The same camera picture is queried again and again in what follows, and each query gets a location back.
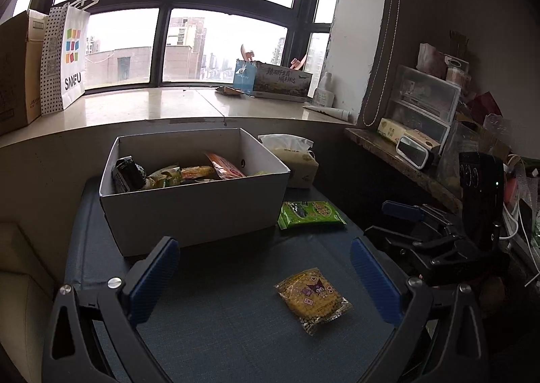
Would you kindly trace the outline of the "dark brown snack bag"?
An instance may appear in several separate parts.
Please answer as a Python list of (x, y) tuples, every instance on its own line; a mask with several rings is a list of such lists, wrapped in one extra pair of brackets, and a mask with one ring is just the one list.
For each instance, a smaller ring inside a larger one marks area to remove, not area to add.
[(185, 167), (180, 170), (180, 174), (183, 181), (215, 179), (217, 177), (214, 167), (209, 165)]

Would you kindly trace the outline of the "white framed mirror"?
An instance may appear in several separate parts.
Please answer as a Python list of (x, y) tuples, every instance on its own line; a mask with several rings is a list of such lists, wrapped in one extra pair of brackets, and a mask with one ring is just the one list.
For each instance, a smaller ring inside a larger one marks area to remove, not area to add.
[(397, 154), (418, 170), (429, 161), (430, 153), (423, 145), (408, 136), (402, 136), (396, 145)]

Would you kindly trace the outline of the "printed tissue box on sill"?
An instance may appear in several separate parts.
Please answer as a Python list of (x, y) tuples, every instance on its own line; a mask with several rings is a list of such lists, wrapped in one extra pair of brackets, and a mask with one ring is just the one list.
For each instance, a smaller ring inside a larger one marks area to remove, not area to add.
[(233, 87), (254, 98), (305, 102), (311, 80), (312, 75), (301, 70), (238, 59)]

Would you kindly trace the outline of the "white cardboard storage box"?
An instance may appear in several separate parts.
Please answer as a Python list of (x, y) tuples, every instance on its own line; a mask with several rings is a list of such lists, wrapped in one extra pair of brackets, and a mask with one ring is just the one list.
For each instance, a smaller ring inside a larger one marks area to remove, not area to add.
[[(210, 153), (243, 177), (125, 193), (115, 189), (113, 168), (122, 157), (154, 171), (173, 163), (205, 165)], [(159, 132), (115, 139), (99, 196), (118, 249), (133, 257), (149, 253), (162, 237), (186, 247), (273, 226), (288, 179), (288, 167), (243, 129)]]

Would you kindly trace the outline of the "black white snack packet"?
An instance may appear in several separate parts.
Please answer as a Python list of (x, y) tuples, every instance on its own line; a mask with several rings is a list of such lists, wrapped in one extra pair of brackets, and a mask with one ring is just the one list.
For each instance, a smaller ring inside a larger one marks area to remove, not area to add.
[(117, 193), (139, 191), (146, 182), (145, 169), (129, 155), (119, 158), (113, 165), (112, 178)]

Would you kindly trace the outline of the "clear plastic drawer unit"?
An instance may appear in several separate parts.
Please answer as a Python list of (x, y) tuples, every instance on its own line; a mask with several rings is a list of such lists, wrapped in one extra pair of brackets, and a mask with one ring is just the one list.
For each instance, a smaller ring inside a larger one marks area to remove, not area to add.
[(460, 88), (414, 68), (399, 66), (388, 103), (388, 118), (419, 130), (444, 146), (450, 134)]

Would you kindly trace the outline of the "white bottle on sill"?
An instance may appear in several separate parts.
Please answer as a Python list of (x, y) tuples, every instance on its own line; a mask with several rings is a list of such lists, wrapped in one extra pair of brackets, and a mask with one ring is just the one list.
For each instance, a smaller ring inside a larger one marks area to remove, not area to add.
[(335, 98), (334, 93), (331, 91), (332, 74), (325, 72), (315, 89), (312, 102), (319, 107), (331, 108)]

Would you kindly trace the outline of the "soft tissue pack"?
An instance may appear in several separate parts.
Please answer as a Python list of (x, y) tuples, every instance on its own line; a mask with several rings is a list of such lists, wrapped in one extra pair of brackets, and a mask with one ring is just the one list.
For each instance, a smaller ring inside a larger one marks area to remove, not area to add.
[(259, 135), (258, 139), (289, 168), (288, 187), (310, 189), (319, 169), (312, 140), (284, 133)]

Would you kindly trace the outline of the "small wrapper on sill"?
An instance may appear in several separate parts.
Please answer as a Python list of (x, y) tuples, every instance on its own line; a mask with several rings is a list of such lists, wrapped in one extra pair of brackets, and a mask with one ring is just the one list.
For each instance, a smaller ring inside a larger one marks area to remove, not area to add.
[(240, 97), (243, 95), (242, 90), (237, 90), (231, 86), (217, 86), (215, 92), (228, 97)]

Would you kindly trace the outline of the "yellow cracker packet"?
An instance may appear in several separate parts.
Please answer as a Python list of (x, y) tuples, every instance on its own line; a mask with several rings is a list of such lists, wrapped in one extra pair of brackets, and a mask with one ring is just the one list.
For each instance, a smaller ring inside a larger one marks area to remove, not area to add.
[(275, 284), (275, 289), (309, 335), (315, 334), (319, 325), (332, 322), (352, 309), (352, 304), (318, 268), (293, 274)]

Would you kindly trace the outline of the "green wet wipes pack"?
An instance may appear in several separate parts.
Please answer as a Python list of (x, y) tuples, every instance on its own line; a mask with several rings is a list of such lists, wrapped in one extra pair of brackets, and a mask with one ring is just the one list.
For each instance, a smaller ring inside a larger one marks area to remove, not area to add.
[(281, 230), (308, 225), (345, 225), (338, 210), (326, 201), (284, 202), (277, 221)]

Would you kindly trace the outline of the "white tube on sill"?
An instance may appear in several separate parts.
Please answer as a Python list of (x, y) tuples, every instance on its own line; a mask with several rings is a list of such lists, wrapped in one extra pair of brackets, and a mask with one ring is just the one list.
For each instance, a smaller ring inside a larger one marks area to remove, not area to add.
[(350, 112), (342, 108), (321, 107), (309, 104), (305, 104), (303, 108), (316, 113), (324, 114), (340, 121), (349, 122), (350, 120)]

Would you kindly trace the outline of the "dotted paper bag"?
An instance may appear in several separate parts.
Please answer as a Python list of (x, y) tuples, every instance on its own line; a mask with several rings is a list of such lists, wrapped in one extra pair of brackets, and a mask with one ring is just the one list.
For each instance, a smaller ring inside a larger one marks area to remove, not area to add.
[(40, 108), (45, 116), (62, 110), (61, 58), (68, 4), (50, 9), (40, 62)]

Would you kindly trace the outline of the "brown cardboard box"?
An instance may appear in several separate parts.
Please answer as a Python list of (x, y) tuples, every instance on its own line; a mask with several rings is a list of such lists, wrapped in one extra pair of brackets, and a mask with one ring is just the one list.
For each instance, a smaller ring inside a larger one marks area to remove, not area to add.
[(39, 72), (47, 19), (28, 9), (1, 24), (2, 135), (30, 125), (41, 114)]

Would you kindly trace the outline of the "white SANFU paper bag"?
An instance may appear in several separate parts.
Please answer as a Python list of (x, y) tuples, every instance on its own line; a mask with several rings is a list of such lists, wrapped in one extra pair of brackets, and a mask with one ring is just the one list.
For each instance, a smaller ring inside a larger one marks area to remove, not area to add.
[(67, 5), (62, 33), (60, 63), (61, 108), (65, 109), (84, 93), (83, 71), (86, 55), (88, 10), (99, 0), (76, 0)]

